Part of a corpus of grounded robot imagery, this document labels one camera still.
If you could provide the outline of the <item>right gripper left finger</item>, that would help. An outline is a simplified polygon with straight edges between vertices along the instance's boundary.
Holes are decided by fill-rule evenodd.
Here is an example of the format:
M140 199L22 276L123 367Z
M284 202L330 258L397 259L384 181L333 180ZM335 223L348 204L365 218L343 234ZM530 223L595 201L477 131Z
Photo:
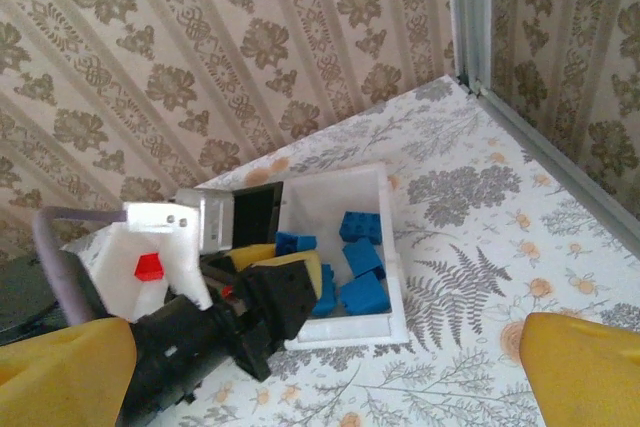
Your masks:
M135 365L121 318L0 347L0 427L115 427Z

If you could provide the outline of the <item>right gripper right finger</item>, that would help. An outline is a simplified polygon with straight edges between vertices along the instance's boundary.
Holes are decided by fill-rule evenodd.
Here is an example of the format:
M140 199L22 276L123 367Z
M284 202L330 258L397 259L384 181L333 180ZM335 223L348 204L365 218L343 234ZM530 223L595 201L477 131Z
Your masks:
M640 333L532 313L519 356L546 427L640 427Z

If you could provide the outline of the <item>black plastic bin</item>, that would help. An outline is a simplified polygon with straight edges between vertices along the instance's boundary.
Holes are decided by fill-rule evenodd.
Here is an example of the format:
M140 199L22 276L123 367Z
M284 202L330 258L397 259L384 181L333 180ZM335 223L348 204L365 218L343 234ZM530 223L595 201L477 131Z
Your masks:
M283 182L273 182L232 192L233 248L275 242L283 185Z

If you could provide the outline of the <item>red lego brick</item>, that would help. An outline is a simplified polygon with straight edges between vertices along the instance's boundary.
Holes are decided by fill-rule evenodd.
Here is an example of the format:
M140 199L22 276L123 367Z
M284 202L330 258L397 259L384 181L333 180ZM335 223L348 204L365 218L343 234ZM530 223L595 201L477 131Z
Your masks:
M139 257L134 276L142 282L157 281L164 278L164 268L158 253L143 254Z

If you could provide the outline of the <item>aluminium table side rail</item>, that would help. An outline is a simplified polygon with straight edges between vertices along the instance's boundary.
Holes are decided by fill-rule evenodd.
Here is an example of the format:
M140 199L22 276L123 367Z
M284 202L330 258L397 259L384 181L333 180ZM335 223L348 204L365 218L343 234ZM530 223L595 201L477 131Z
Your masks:
M619 202L606 193L573 161L557 149L540 132L521 118L516 111L502 101L492 90L478 80L471 84L477 98L484 101L489 113L497 119L510 135L548 170L562 187L579 200L587 210L611 229L623 228L640 237L640 221Z

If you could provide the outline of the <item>aluminium frame post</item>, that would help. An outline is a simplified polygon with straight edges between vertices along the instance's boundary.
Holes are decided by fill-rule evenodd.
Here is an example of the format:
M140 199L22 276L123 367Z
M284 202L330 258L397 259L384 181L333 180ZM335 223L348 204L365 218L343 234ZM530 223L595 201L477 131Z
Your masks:
M491 88L492 0L450 0L455 75L476 96Z

